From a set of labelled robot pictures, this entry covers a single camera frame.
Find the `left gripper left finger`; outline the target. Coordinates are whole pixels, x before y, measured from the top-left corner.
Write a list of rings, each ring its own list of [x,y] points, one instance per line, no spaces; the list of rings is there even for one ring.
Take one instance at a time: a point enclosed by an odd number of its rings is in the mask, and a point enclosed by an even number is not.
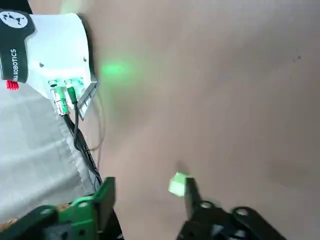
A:
[[[116,179],[107,177],[92,195],[74,200],[63,210],[41,205],[0,232],[2,240],[114,240],[111,224]]]

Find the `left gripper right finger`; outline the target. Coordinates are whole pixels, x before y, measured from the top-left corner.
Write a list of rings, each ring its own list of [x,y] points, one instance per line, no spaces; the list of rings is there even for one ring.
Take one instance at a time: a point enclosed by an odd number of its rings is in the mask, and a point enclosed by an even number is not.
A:
[[[179,240],[285,240],[286,238],[256,210],[237,206],[227,212],[204,200],[194,178],[185,180],[184,203],[187,220]]]

